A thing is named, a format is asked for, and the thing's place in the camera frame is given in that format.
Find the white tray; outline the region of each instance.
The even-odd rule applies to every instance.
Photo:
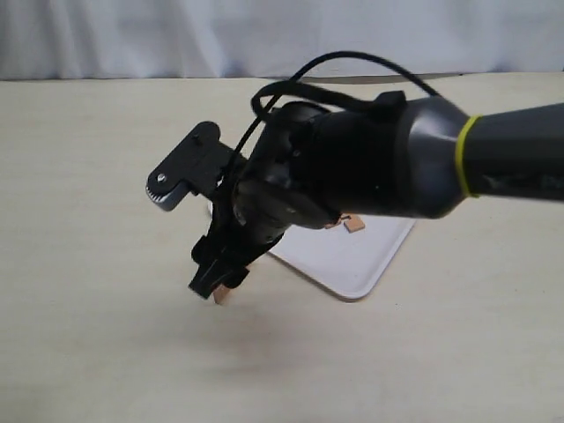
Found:
[[[360,216],[366,227],[311,230],[292,226],[270,252],[342,299],[368,295],[412,229],[414,219]]]

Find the white backdrop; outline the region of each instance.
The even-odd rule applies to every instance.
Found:
[[[0,0],[0,78],[287,76],[342,48],[419,73],[561,71],[564,0]]]

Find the black cable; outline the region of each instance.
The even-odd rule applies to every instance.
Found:
[[[428,85],[426,82],[424,82],[417,75],[409,72],[406,68],[403,68],[399,64],[393,63],[392,61],[384,59],[383,57],[370,55],[369,53],[363,53],[363,52],[359,52],[359,51],[347,51],[347,50],[334,51],[332,53],[327,53],[325,55],[318,56],[315,59],[311,60],[310,62],[306,63],[303,67],[301,67],[301,69],[299,69],[295,74],[293,74],[288,80],[279,81],[279,82],[285,82],[286,83],[286,85],[284,86],[284,88],[286,90],[291,89],[289,87],[292,85],[291,84],[292,82],[295,83],[298,80],[300,80],[306,73],[308,73],[310,70],[315,68],[317,65],[324,63],[324,62],[328,62],[329,60],[341,59],[341,58],[343,58],[343,59],[346,59],[346,58],[348,58],[348,59],[360,59],[360,60],[365,60],[365,61],[368,61],[368,62],[380,64],[381,66],[384,66],[384,67],[390,69],[391,71],[396,72],[398,75],[404,77],[408,81],[413,82],[416,86],[421,88],[428,95],[439,96],[439,97],[441,96],[438,92],[435,91],[435,89],[432,86]],[[279,93],[268,94],[268,95],[272,95],[272,98],[268,101],[268,103],[266,103],[265,106],[262,106],[262,104],[260,103],[260,99],[258,100],[258,107],[259,107],[258,110],[263,115],[258,116],[249,125],[249,127],[247,128],[247,130],[245,131],[245,133],[241,137],[241,140],[239,141],[237,146],[234,148],[234,152],[231,155],[231,158],[229,159],[229,161],[227,162],[227,165],[223,169],[223,172],[222,172],[222,175],[221,175],[222,178],[225,177],[226,175],[229,175],[233,171],[233,167],[234,167],[234,163],[235,163],[237,155],[242,151],[243,146],[247,143],[250,136],[256,130],[256,128],[258,127],[260,122],[265,117],[268,117],[269,110],[271,110],[271,108],[274,106],[274,104],[283,95],[285,95],[285,93],[279,92]],[[251,106],[253,105],[253,101],[254,101],[255,106],[256,106],[256,96],[253,97],[253,100],[251,101]]]

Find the beige tabletop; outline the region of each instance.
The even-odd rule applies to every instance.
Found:
[[[187,289],[204,200],[164,213],[146,176],[200,121],[234,145],[264,83],[0,84],[0,420],[564,421],[564,205],[420,221],[357,303],[268,256],[225,307]],[[430,83],[468,113],[564,101],[564,74]]]

